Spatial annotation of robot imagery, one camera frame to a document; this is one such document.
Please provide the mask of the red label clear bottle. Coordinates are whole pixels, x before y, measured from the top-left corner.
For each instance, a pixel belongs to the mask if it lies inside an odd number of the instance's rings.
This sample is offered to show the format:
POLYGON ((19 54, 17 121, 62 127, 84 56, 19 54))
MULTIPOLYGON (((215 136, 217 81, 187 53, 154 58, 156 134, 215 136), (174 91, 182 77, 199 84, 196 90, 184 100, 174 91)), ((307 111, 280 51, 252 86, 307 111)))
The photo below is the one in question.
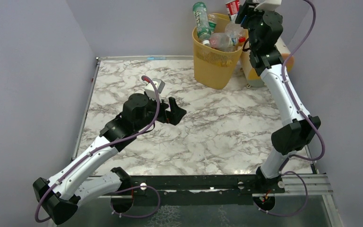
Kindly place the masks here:
POLYGON ((226 0, 225 6, 230 20, 234 22, 239 12, 240 0, 226 0))

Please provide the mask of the crushed clear water bottle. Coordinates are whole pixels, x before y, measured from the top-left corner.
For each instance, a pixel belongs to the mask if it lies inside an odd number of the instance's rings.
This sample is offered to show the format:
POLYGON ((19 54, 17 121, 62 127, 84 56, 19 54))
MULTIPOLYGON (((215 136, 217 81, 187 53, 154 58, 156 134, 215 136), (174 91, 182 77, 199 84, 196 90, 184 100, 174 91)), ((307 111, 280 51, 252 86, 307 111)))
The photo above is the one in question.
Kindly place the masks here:
POLYGON ((227 33, 213 33, 209 39, 210 47, 223 52, 234 52, 244 44, 246 37, 227 33))

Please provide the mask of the green white label bottle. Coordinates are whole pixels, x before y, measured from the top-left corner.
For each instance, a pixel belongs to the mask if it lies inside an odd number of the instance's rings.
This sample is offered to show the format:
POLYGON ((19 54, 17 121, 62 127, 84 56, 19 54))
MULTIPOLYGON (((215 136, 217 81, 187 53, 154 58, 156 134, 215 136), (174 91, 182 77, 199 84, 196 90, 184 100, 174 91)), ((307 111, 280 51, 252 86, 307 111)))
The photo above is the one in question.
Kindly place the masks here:
POLYGON ((215 28, 217 26, 218 16, 217 16, 217 14, 208 14, 207 19, 208 19, 210 31, 213 34, 215 32, 215 28))

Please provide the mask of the green label tall bottle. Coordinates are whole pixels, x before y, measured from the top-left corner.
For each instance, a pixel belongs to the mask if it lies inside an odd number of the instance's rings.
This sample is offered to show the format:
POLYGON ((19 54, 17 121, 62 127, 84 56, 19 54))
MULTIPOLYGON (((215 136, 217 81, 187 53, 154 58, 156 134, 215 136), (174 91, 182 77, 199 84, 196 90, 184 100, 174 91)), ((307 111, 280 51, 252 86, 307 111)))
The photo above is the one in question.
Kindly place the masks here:
POLYGON ((197 36, 201 43, 210 46, 211 30, 207 16, 207 7, 204 2, 196 2, 192 11, 196 21, 197 36))

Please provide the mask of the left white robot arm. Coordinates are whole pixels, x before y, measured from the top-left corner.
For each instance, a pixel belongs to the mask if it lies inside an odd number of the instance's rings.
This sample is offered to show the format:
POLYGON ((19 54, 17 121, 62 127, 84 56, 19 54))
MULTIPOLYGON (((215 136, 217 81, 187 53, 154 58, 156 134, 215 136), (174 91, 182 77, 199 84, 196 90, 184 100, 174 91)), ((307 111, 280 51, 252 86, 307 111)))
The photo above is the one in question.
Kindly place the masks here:
POLYGON ((122 168, 90 182, 87 178, 104 162, 117 155, 155 122, 177 125, 186 110, 173 97, 169 102, 135 93, 123 104, 122 112, 109 121, 92 144, 68 166, 48 179, 33 182, 38 208, 43 208, 56 225, 68 221, 87 201, 117 191, 130 181, 122 168))

